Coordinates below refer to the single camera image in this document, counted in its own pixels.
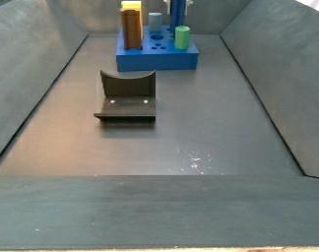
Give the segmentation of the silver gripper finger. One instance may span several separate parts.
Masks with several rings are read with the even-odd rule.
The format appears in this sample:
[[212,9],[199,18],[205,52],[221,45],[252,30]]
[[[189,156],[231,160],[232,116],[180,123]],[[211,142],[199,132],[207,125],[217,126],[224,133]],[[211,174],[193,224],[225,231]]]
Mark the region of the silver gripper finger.
[[171,0],[164,0],[164,2],[167,3],[168,14],[171,14]]
[[187,11],[185,15],[189,13],[189,7],[195,4],[195,0],[187,0]]

